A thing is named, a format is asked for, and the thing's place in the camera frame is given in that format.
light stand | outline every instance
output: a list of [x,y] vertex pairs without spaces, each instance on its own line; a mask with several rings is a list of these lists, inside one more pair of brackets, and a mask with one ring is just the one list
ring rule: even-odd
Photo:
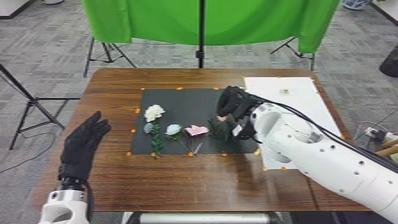
[[[101,45],[103,45],[103,51],[105,51],[105,55],[106,55],[106,60],[99,60],[99,59],[90,58],[90,55],[92,55],[92,49],[94,49],[94,42],[96,42],[96,40],[94,40],[94,37],[92,37],[92,38],[90,38],[90,46],[89,46],[87,61],[85,61],[85,69],[83,69],[83,78],[87,78],[87,72],[89,72],[89,67],[90,67],[90,62],[92,62],[92,61],[101,61],[101,62],[105,62],[105,63],[114,63],[115,60],[117,60],[119,58],[124,58],[126,61],[128,61],[128,63],[130,63],[130,65],[133,66],[133,68],[137,68],[137,66],[135,66],[135,64],[133,64],[133,62],[131,62],[131,60],[130,60],[126,54],[122,53],[122,51],[121,51],[121,49],[119,49],[119,47],[117,47],[117,45],[115,45],[114,43],[112,43],[112,44],[105,44],[105,43],[101,43]],[[114,59],[112,56],[110,56],[110,51],[112,51],[112,50],[117,50],[117,52],[119,52],[119,54],[121,54],[121,56],[119,56],[115,59]]]
[[288,41],[286,41],[286,43],[277,47],[277,49],[270,52],[270,54],[273,54],[279,50],[281,50],[281,48],[282,47],[288,47],[289,48],[289,50],[293,51],[293,54],[295,54],[295,56],[298,57],[298,58],[305,58],[305,59],[309,59],[309,61],[311,61],[311,71],[314,70],[314,53],[311,53],[311,57],[305,57],[304,56],[304,53],[298,53],[297,51],[295,51],[295,49],[291,48],[291,46],[289,46],[289,42],[293,41],[297,39],[297,37],[293,37]]
[[195,51],[195,58],[199,61],[199,68],[204,66],[204,25],[206,25],[206,0],[199,0],[199,50]]
[[[10,142],[10,146],[9,146],[9,150],[12,150],[14,148],[14,144],[16,144],[16,139],[18,139],[18,136],[19,134],[32,130],[34,128],[41,127],[42,125],[46,124],[57,124],[58,127],[64,129],[64,125],[60,124],[58,120],[57,120],[57,117],[58,117],[58,114],[60,114],[60,111],[66,107],[66,103],[69,100],[80,100],[80,98],[39,98],[39,97],[34,97],[25,89],[25,87],[21,86],[21,83],[18,82],[12,74],[9,73],[7,69],[3,68],[3,65],[0,64],[0,71],[7,77],[7,79],[3,78],[3,81],[7,82],[7,84],[10,85],[10,87],[16,89],[16,91],[19,92],[19,94],[23,95],[23,97],[28,99],[28,102],[26,102],[26,107],[25,107],[25,111],[23,111],[23,116],[21,116],[21,120],[19,120],[19,124],[18,124],[18,128],[16,128],[16,134],[14,134],[14,138],[12,138],[12,142]],[[62,102],[62,105],[58,107],[58,110],[55,112],[55,115],[51,115],[51,113],[48,112],[46,108],[42,107],[39,101],[64,101]],[[48,121],[41,122],[39,124],[32,125],[30,127],[25,127],[23,128],[23,124],[25,124],[25,119],[26,119],[26,116],[28,116],[28,111],[30,111],[30,107],[35,107],[41,111],[41,113],[44,114],[46,118],[48,118]]]

pink flower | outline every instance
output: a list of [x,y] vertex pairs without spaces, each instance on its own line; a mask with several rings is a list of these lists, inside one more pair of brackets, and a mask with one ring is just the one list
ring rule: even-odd
[[197,136],[208,133],[208,128],[190,125],[190,128],[185,128],[185,131],[188,132],[190,136]]

black mat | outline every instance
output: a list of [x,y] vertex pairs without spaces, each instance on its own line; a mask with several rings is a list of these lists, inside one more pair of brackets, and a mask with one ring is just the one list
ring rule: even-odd
[[[183,145],[165,139],[165,129],[170,124],[179,124],[183,127],[192,124],[197,126],[206,126],[209,128],[208,120],[215,118],[215,108],[217,101],[222,91],[213,89],[185,89],[181,91],[170,89],[153,89],[146,90],[142,93],[142,103],[140,103],[140,114],[135,123],[135,134],[133,134],[133,144],[131,153],[133,154],[151,154],[151,135],[144,133],[144,113],[146,109],[153,104],[158,104],[165,113],[158,119],[160,123],[160,133],[163,139],[163,150],[162,154],[186,154],[186,149]],[[211,134],[202,137],[202,147],[199,154],[206,153],[252,153],[257,149],[256,142],[252,140],[227,142],[218,141]]]

white flower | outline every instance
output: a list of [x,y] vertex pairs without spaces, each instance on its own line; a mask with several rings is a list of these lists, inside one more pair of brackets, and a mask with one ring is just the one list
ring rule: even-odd
[[144,114],[146,122],[154,121],[162,117],[162,113],[165,113],[162,106],[156,104],[149,106]]
[[181,125],[170,124],[169,127],[167,127],[165,134],[167,135],[176,135],[179,131],[181,131]]

small white object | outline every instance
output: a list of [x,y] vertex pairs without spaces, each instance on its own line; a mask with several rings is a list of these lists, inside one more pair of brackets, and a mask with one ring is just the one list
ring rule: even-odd
[[162,106],[156,104],[149,106],[144,114],[146,122],[154,121],[162,117],[162,113],[165,113]]
[[236,125],[234,129],[233,129],[233,136],[238,136],[240,132],[241,132],[241,126]]
[[64,3],[64,0],[42,0],[42,4],[46,5],[57,5],[60,3]]

